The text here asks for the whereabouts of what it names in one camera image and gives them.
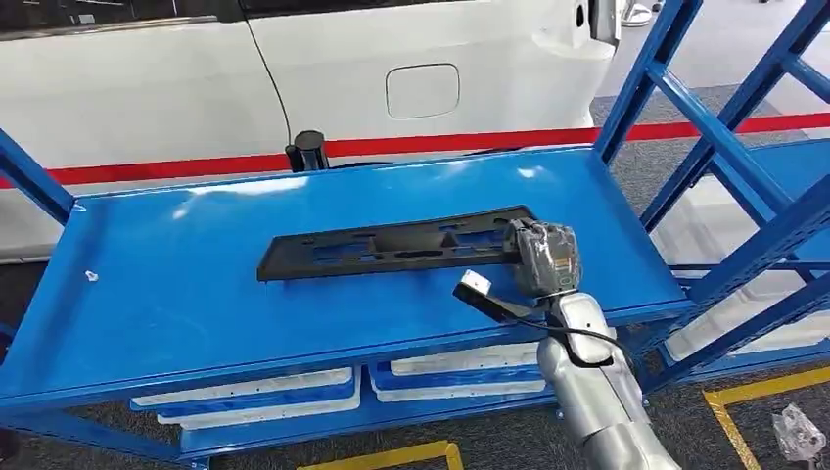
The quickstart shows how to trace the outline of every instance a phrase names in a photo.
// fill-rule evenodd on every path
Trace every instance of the robotic arm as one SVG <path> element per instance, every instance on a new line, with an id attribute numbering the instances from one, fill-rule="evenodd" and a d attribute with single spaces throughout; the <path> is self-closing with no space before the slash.
<path id="1" fill-rule="evenodd" d="M 496 321 L 518 321 L 549 331 L 538 364 L 556 392 L 571 438 L 598 470 L 670 470 L 680 467 L 657 439 L 642 391 L 596 300 L 576 291 L 580 265 L 570 227 L 512 220 L 504 250 L 516 264 L 521 290 L 534 308 L 488 295 L 490 282 L 468 270 L 453 294 Z M 544 312 L 546 323 L 525 317 Z"/>

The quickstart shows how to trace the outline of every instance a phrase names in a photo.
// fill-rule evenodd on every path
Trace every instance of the blue metal shelf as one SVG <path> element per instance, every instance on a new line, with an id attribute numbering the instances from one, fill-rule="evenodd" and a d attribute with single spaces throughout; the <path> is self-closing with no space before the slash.
<path id="1" fill-rule="evenodd" d="M 519 204 L 579 233 L 582 286 L 612 326 L 690 306 L 589 147 L 80 198 L 0 368 L 0 406 L 122 399 L 538 339 L 459 303 L 451 293 L 464 268 L 254 278 L 277 235 Z M 616 286 L 620 266 L 637 289 Z M 508 266 L 480 271 L 495 286 L 514 284 Z"/>
<path id="2" fill-rule="evenodd" d="M 470 399 L 425 399 L 381 403 L 364 370 L 360 407 L 303 418 L 183 431 L 182 459 L 207 457 L 256 447 L 275 446 L 389 427 L 409 426 L 443 419 L 467 417 L 500 409 L 555 402 L 549 392 Z"/>
<path id="3" fill-rule="evenodd" d="M 454 299 L 463 268 L 267 284 L 254 277 L 274 236 L 516 205 L 575 230 L 584 273 L 580 289 L 597 298 L 611 326 L 641 324 L 634 332 L 620 330 L 638 353 L 660 348 L 672 331 L 766 269 L 795 269 L 805 279 L 802 289 L 689 357 L 668 362 L 659 374 L 644 372 L 646 393 L 690 376 L 824 357 L 827 342 L 717 361 L 830 303 L 830 274 L 816 272 L 816 266 L 826 267 L 819 263 L 828 261 L 830 246 L 822 232 L 830 225 L 830 143 L 748 150 L 732 133 L 784 73 L 830 97 L 830 80 L 799 58 L 830 19 L 830 3 L 804 2 L 718 116 L 668 68 L 701 4 L 666 2 L 592 147 L 76 199 L 0 132 L 0 174 L 65 225 L 0 367 L 0 423 L 204 469 L 205 457 L 220 453 L 550 402 L 553 397 L 542 393 L 380 403 L 365 377 L 355 411 L 188 431 L 180 446 L 49 409 L 536 340 L 538 330 L 494 325 Z M 637 219 L 608 164 L 655 88 L 703 138 Z M 684 291 L 647 231 L 707 170 L 760 229 Z M 790 264 L 774 266 L 785 257 Z M 798 260 L 814 261 L 813 271 Z M 478 269 L 494 290 L 507 290 L 494 294 L 517 294 L 508 287 L 514 282 L 507 266 Z"/>

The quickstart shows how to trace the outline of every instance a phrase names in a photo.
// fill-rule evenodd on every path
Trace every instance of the red barrier tape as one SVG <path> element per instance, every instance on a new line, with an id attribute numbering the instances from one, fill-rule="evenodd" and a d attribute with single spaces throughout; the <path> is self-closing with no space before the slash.
<path id="1" fill-rule="evenodd" d="M 830 113 L 752 117 L 744 121 L 738 133 L 773 132 L 793 129 L 830 127 Z M 481 134 L 423 135 L 384 139 L 332 140 L 326 142 L 330 158 L 428 152 L 510 149 L 541 145 L 585 144 L 596 140 L 599 127 L 585 129 L 522 130 Z M 700 135 L 691 122 L 638 124 L 625 140 L 662 140 Z M 184 178 L 233 173 L 257 173 L 289 169 L 284 154 L 244 157 L 220 157 L 175 162 L 143 164 L 106 164 L 50 169 L 61 184 L 114 183 L 148 179 Z M 11 188 L 0 179 L 0 189 Z"/>

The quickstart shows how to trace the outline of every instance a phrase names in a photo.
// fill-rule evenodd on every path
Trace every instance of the blue shelf frame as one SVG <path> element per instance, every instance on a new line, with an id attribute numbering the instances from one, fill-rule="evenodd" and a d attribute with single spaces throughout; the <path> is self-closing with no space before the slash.
<path id="1" fill-rule="evenodd" d="M 830 225 L 830 201 L 822 197 L 830 193 L 830 175 L 818 177 L 814 184 L 805 188 L 801 194 L 788 194 L 774 177 L 759 166 L 754 151 L 745 148 L 732 132 L 784 73 L 789 73 L 817 96 L 828 101 L 830 80 L 806 64 L 800 56 L 830 19 L 830 4 L 827 0 L 806 0 L 801 10 L 717 116 L 709 112 L 669 70 L 671 58 L 701 5 L 702 0 L 667 1 L 592 152 L 599 161 L 609 165 L 649 96 L 655 88 L 659 88 L 698 127 L 702 138 L 641 216 L 643 230 L 653 229 L 683 191 L 708 171 L 715 174 L 727 189 L 733 192 L 761 229 L 722 263 L 705 266 L 708 274 L 700 280 L 678 279 L 678 285 L 687 289 L 687 300 L 671 305 L 633 308 L 625 317 L 626 323 L 644 323 L 645 327 L 636 335 L 623 331 L 621 338 L 638 354 L 660 349 L 672 331 L 687 325 L 767 269 L 794 270 L 805 279 L 806 285 L 683 360 L 671 361 L 664 354 L 667 360 L 662 372 L 654 375 L 644 373 L 639 377 L 646 393 L 679 381 L 703 380 L 718 375 L 741 373 L 753 370 L 754 367 L 809 360 L 825 357 L 830 353 L 830 346 L 824 342 L 815 348 L 746 354 L 738 359 L 727 356 L 728 353 L 766 332 L 797 321 L 830 302 L 830 276 L 824 275 L 828 260 L 801 260 L 795 255 L 798 247 Z M 61 224 L 67 224 L 72 212 L 85 211 L 85 208 L 76 204 L 72 194 L 62 188 L 2 131 L 0 175 L 13 182 Z M 509 335 L 504 335 L 494 341 L 505 342 L 508 338 Z M 475 341 L 471 338 L 467 346 L 474 345 Z M 445 346 L 448 349 L 453 347 L 450 344 Z M 425 353 L 424 351 L 413 350 L 412 354 Z M 186 379 L 178 385 L 199 387 L 257 378 L 249 372 L 254 371 L 240 370 L 212 376 L 209 373 L 196 373 L 192 379 Z M 154 384 L 146 383 L 143 386 L 145 388 L 142 392 L 147 393 L 153 389 Z M 164 388 L 165 384 L 159 383 L 158 386 L 158 392 L 168 391 Z M 373 400 L 371 390 L 366 388 L 366 384 L 364 392 L 367 405 L 363 412 L 369 413 L 374 410 L 376 415 L 386 413 L 390 419 L 367 420 L 366 415 L 361 413 L 348 416 L 344 414 L 336 418 L 344 420 L 343 426 L 332 428 L 315 424 L 328 418 L 316 421 L 313 417 L 296 418 L 298 421 L 291 424 L 301 427 L 302 433 L 292 437 L 274 436 L 275 430 L 285 427 L 285 423 L 271 422 L 209 432 L 185 433 L 180 446 L 174 446 L 123 433 L 56 409 L 71 404 L 128 397 L 131 390 L 120 384 L 108 384 L 100 390 L 86 392 L 84 395 L 74 395 L 69 391 L 57 396 L 5 400 L 6 406 L 0 406 L 0 423 L 3 427 L 22 432 L 109 448 L 189 468 L 208 468 L 210 456 L 229 451 L 296 442 L 341 432 L 381 429 L 467 416 L 494 409 L 549 403 L 555 399 L 549 394 L 541 394 L 529 398 L 453 399 L 437 403 L 416 402 L 407 406 L 392 406 Z"/>

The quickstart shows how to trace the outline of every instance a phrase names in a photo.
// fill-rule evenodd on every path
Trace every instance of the yellow floor marking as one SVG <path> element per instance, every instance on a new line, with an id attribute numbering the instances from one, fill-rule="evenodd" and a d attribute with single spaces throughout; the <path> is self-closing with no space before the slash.
<path id="1" fill-rule="evenodd" d="M 297 470 L 378 470 L 439 457 L 446 458 L 448 470 L 464 470 L 458 446 L 447 441 L 396 448 L 386 452 L 298 467 Z"/>
<path id="2" fill-rule="evenodd" d="M 720 390 L 717 392 L 703 392 L 706 403 L 715 414 L 717 422 L 726 433 L 726 437 L 732 443 L 735 451 L 744 466 L 748 470 L 761 470 L 761 466 L 752 454 L 749 446 L 747 446 L 744 437 L 741 436 L 732 417 L 726 411 L 728 404 L 740 403 L 741 401 L 749 401 L 767 397 L 770 395 L 782 394 L 791 390 L 802 389 L 813 385 L 830 382 L 830 367 L 822 367 L 820 369 L 809 370 L 799 374 L 785 375 L 775 379 L 763 380 L 752 384 L 741 385 L 731 389 Z"/>

